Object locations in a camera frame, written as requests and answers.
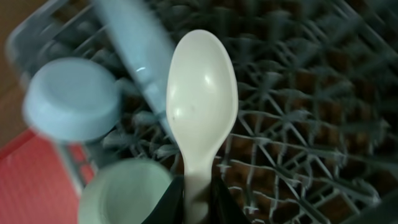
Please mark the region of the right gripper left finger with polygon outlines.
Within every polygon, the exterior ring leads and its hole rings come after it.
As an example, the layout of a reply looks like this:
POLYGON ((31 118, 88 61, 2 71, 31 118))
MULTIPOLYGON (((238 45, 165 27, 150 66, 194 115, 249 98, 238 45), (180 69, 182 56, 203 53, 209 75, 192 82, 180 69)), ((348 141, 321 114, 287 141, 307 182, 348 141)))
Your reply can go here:
POLYGON ((142 224, 182 224, 183 190, 184 178, 180 175, 173 179, 162 198, 142 224))

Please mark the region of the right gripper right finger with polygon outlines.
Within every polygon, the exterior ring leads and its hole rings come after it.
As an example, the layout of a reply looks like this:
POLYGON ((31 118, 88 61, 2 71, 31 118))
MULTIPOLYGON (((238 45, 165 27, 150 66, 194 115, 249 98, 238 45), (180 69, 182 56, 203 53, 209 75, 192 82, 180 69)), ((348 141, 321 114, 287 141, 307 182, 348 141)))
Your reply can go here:
POLYGON ((251 224, 220 177, 211 180, 211 224, 251 224))

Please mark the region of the mint green bowl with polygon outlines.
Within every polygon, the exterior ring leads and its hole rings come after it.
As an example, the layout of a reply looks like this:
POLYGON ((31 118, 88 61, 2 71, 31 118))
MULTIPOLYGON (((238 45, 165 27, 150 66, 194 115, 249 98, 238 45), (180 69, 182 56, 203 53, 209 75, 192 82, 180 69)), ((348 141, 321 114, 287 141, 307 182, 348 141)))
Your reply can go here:
POLYGON ((169 171, 149 159, 125 159, 108 165, 83 189, 78 223, 142 223, 171 182, 169 171))

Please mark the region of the white plastic spoon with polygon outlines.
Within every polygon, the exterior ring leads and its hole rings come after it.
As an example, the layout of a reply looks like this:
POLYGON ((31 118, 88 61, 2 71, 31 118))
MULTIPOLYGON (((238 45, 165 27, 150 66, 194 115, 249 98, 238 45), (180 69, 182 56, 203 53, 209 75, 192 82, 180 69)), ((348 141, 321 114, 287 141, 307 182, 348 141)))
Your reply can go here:
POLYGON ((211 32, 193 30, 177 44, 169 70, 166 113, 183 157, 183 221, 208 223, 213 161, 238 113, 233 64, 211 32))

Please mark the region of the light blue bowl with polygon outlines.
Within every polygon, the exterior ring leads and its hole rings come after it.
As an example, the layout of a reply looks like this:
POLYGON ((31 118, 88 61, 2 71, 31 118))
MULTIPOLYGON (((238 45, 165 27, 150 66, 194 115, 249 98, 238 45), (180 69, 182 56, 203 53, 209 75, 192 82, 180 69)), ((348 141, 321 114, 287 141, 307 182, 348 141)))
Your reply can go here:
POLYGON ((22 104, 26 123, 66 142, 92 141, 121 117, 121 90, 113 74, 91 60, 67 57, 46 63, 32 77, 22 104))

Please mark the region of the light blue plate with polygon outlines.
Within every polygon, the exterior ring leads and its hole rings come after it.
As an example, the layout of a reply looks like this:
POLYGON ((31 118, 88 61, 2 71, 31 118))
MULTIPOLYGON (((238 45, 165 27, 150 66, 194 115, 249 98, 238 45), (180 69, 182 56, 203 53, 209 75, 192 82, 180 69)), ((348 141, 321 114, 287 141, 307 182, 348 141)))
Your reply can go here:
POLYGON ((94 0, 93 6, 130 76, 160 116, 167 135, 174 139, 165 117, 167 80, 175 50, 167 31, 143 0, 94 0))

